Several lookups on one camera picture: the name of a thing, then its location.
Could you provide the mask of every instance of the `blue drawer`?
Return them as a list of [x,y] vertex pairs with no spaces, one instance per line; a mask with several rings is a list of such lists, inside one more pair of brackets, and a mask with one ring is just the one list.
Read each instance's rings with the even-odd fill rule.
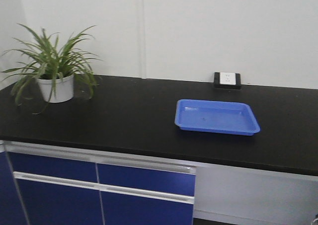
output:
[[95,163],[10,152],[14,171],[97,182]]
[[195,175],[98,164],[101,184],[194,196]]

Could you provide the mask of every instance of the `electrical outlet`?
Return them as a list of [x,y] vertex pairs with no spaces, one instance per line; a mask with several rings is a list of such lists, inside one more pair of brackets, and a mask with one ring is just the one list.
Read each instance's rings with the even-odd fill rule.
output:
[[215,88],[240,89],[240,74],[238,73],[214,73]]
[[220,84],[236,85],[235,73],[220,73]]

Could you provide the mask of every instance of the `spider plant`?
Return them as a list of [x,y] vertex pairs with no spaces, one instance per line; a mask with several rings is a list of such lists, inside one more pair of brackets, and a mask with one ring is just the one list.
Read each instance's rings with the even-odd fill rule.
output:
[[21,67],[2,71],[3,73],[13,72],[5,79],[15,75],[20,76],[11,90],[11,95],[15,96],[16,104],[19,104],[23,90],[35,79],[52,80],[51,98],[52,94],[56,93],[56,80],[63,80],[63,78],[70,75],[74,75],[75,80],[87,84],[90,97],[93,96],[94,86],[97,83],[90,66],[90,60],[97,60],[95,58],[96,55],[75,48],[75,46],[79,42],[92,37],[85,32],[94,26],[84,29],[75,36],[70,36],[67,42],[59,49],[58,33],[47,35],[45,29],[42,28],[42,34],[37,34],[30,27],[23,24],[19,25],[32,34],[34,42],[14,38],[23,45],[23,48],[10,49],[4,52],[6,54],[10,51],[16,51],[21,53],[21,55],[26,55],[29,59],[28,63],[18,62],[22,64]]

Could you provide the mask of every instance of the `drawer handle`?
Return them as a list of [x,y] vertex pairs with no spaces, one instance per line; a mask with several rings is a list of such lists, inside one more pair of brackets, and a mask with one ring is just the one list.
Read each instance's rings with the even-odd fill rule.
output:
[[100,184],[99,188],[100,188],[100,191],[109,192],[109,193],[126,194],[126,195],[138,196],[138,197],[174,201],[174,202],[186,203],[186,204],[194,204],[194,197],[187,196],[187,195],[171,194],[171,193],[165,193],[165,192],[127,188],[127,187],[106,185],[106,184]]

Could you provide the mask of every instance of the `blue tray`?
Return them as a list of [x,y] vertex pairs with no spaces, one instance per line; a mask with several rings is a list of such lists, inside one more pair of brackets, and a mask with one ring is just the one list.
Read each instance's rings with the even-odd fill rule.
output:
[[182,130],[252,136],[260,127],[251,108],[240,102],[181,99],[175,124]]

